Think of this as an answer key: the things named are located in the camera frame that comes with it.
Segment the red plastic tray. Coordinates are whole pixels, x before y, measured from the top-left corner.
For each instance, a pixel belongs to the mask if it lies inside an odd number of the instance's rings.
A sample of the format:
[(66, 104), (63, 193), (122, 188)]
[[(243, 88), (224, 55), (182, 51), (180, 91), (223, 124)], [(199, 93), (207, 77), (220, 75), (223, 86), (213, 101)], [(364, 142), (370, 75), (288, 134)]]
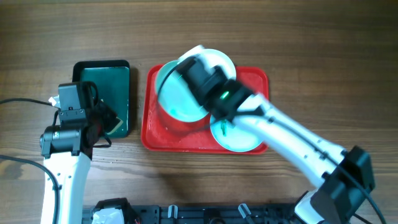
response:
[[(146, 94), (144, 101), (141, 141), (152, 151), (194, 152), (202, 154), (243, 154), (256, 155), (267, 151), (268, 146), (260, 144), (248, 152), (233, 152), (220, 146), (209, 129), (184, 135), (181, 132), (192, 131), (208, 124), (210, 116), (194, 123), (184, 123), (169, 116), (160, 108), (160, 117), (156, 110), (155, 78), (164, 64), (153, 66), (147, 74)], [(269, 79), (266, 73), (257, 67), (236, 67), (237, 78), (256, 93), (263, 93), (269, 99)]]

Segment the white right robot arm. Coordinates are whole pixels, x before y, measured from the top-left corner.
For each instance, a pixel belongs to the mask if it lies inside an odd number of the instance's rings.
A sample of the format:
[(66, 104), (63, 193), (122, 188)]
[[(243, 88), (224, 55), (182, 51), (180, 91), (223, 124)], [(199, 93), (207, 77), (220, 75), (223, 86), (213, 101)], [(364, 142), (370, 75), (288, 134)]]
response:
[(301, 222), (348, 223), (364, 201), (375, 204), (371, 158), (359, 146), (348, 151), (322, 139), (235, 80), (215, 84), (205, 108), (265, 142), (312, 183), (294, 207)]

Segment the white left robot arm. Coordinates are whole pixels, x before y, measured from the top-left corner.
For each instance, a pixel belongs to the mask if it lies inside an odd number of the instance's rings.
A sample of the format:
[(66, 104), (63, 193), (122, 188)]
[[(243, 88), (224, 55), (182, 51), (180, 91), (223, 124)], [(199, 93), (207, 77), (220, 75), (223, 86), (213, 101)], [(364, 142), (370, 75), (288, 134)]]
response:
[(122, 121), (102, 100), (92, 108), (57, 110), (40, 137), (45, 191), (41, 223), (81, 223), (94, 148), (109, 148)]

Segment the white plate back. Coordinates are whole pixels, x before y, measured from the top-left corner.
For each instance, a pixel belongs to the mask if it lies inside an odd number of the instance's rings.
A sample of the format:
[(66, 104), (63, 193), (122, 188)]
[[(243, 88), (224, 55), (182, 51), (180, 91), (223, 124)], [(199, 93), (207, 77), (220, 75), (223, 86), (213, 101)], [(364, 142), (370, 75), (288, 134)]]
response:
[(236, 79), (236, 69), (232, 60), (223, 52), (215, 49), (208, 49), (197, 45), (185, 52), (178, 58), (178, 63), (190, 56), (198, 57), (204, 64), (207, 72), (212, 72), (215, 66), (219, 66), (228, 79)]

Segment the black tray with green water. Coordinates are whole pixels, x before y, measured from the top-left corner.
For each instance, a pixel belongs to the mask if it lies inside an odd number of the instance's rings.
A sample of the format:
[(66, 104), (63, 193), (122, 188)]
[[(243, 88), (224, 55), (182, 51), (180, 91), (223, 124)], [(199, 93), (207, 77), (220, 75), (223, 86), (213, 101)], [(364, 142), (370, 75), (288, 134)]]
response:
[(103, 100), (123, 122), (113, 139), (125, 138), (130, 131), (130, 64), (126, 60), (81, 61), (74, 65), (72, 80), (95, 83), (99, 98)]

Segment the light blue plate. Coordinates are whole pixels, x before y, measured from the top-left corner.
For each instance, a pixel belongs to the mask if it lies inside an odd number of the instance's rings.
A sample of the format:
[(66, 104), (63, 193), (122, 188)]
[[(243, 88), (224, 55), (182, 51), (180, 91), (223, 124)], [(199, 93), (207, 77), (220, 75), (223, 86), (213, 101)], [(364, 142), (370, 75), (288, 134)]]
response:
[(215, 122), (210, 116), (210, 131), (215, 141), (228, 151), (244, 153), (262, 147), (263, 141), (227, 120)]
[(208, 115), (193, 97), (185, 80), (176, 71), (162, 86), (159, 103), (168, 115), (186, 123), (199, 121)]

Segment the green yellow sponge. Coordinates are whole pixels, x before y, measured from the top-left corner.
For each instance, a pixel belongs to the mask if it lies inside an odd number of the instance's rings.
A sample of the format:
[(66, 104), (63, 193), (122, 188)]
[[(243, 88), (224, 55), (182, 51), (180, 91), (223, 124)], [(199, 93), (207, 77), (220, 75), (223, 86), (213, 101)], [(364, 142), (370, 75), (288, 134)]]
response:
[(123, 121), (103, 100), (98, 102), (98, 109), (103, 121), (104, 133), (113, 134), (123, 124)]

